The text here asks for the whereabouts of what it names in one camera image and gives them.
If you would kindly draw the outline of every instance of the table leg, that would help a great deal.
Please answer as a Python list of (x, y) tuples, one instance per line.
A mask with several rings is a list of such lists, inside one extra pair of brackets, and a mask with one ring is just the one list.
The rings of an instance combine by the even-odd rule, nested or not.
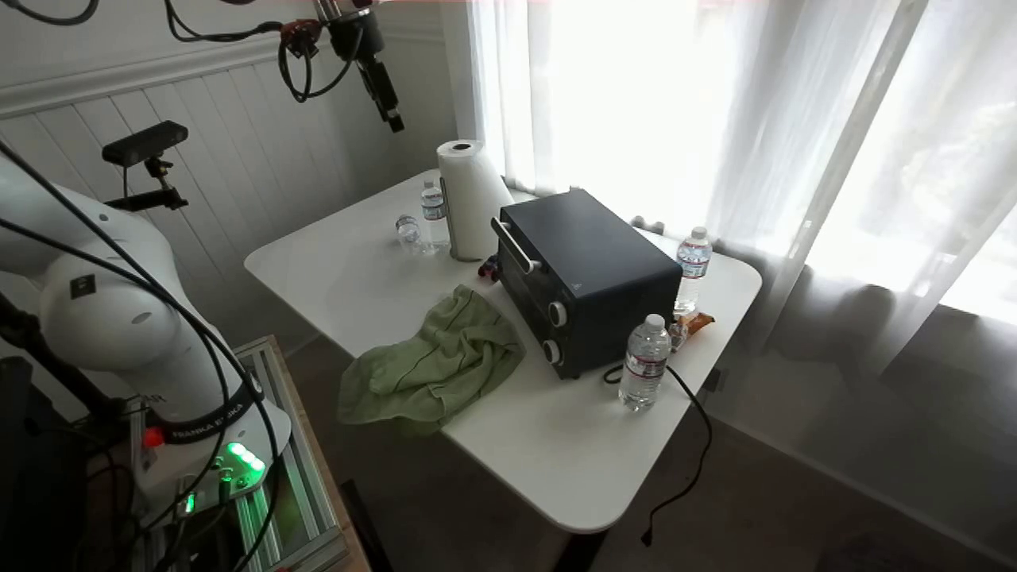
[(568, 536), (568, 542), (566, 542), (559, 564), (552, 567), (552, 572), (587, 572), (595, 567), (608, 535), (612, 530)]

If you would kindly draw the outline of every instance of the plastic bottle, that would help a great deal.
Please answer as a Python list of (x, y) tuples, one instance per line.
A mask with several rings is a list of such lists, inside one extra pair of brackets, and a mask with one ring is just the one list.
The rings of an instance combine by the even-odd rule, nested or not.
[(445, 195), (436, 182), (423, 182), (421, 207), (423, 207), (423, 220), (421, 220), (417, 247), (427, 259), (434, 259), (450, 247)]
[(668, 371), (671, 355), (671, 338), (660, 316), (648, 316), (634, 334), (630, 334), (630, 352), (623, 367), (623, 380), (618, 388), (618, 397), (627, 409), (644, 413), (657, 401), (657, 384)]
[(681, 276), (681, 294), (676, 294), (676, 310), (696, 310), (701, 307), (701, 289), (703, 289), (703, 276), (708, 269), (711, 262), (711, 244), (703, 227), (694, 228), (694, 236), (686, 236), (676, 244), (676, 263), (684, 269)]

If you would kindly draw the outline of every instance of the paper towel roll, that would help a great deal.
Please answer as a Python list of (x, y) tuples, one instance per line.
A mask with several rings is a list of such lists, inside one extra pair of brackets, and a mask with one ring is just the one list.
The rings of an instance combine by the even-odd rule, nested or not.
[(438, 147), (452, 255), (484, 262), (501, 252), (489, 220), (512, 195), (478, 139), (450, 139)]

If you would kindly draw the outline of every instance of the case handle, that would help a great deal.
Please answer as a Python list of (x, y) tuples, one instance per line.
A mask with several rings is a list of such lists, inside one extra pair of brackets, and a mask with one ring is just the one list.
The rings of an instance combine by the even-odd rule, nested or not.
[(542, 269), (542, 262), (535, 262), (535, 259), (514, 243), (509, 223), (489, 220), (489, 227), (495, 228), (495, 236), (501, 236), (505, 244), (512, 244), (514, 259), (521, 262), (521, 266), (525, 266), (529, 274)]

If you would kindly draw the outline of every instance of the white table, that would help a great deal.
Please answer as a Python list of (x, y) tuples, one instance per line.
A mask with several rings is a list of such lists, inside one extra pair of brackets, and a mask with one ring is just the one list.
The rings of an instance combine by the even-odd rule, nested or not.
[[(423, 182), (436, 178), (438, 173), (423, 173), (396, 184), (257, 247), (244, 263), (354, 355), (415, 338), (459, 282), (484, 294), (514, 323), (525, 361), (441, 432), (552, 524), (575, 535), (608, 530), (630, 510), (689, 401), (668, 380), (657, 405), (634, 416), (602, 391), (602, 371), (556, 378), (509, 294), (479, 282), (478, 263), (398, 247), (396, 220), (417, 216)], [(671, 360), (694, 391), (720, 361), (759, 282), (742, 262), (711, 262), (701, 305), (720, 320)]]

